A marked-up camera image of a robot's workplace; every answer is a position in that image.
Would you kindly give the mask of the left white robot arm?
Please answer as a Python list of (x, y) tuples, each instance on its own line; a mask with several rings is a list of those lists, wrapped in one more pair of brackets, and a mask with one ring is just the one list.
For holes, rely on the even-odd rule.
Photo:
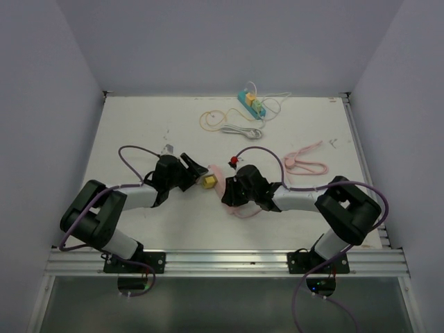
[(119, 257), (128, 272), (139, 271), (144, 247), (118, 230), (122, 212), (158, 207), (172, 189), (187, 191), (208, 173), (208, 168), (183, 153), (179, 157), (160, 155), (155, 168), (137, 183), (107, 186), (87, 181), (60, 220), (65, 234), (58, 249), (67, 252), (90, 247)]

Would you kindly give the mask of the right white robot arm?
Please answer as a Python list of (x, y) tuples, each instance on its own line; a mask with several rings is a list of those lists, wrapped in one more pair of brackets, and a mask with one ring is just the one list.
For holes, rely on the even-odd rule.
[(240, 207), (254, 202), (267, 212), (318, 212), (329, 225), (309, 251), (309, 264), (325, 272), (348, 246), (359, 246), (382, 213), (381, 207), (356, 182), (337, 176), (321, 189), (291, 190), (283, 182), (269, 182), (251, 164), (225, 179), (221, 202)]

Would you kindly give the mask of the yellow plug adapter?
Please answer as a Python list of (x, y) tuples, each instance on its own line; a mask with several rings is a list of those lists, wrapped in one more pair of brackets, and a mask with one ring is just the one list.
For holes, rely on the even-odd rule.
[(215, 175), (205, 176), (202, 180), (202, 187), (204, 189), (212, 189), (216, 186), (218, 180)]

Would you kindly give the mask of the pink power strip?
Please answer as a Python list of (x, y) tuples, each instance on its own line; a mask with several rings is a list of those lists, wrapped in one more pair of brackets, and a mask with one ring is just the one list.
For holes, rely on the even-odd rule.
[(212, 177), (215, 179), (215, 184), (212, 189), (216, 192), (219, 200), (221, 200), (225, 193), (225, 176), (221, 168), (215, 164), (210, 164), (209, 170), (212, 172)]

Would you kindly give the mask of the teal power strip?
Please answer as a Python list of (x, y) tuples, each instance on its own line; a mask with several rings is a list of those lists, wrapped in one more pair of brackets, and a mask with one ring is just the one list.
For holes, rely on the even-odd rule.
[(240, 91), (237, 100), (245, 107), (245, 109), (253, 116), (254, 119), (260, 120), (266, 116), (266, 111), (262, 103), (257, 97), (247, 91)]

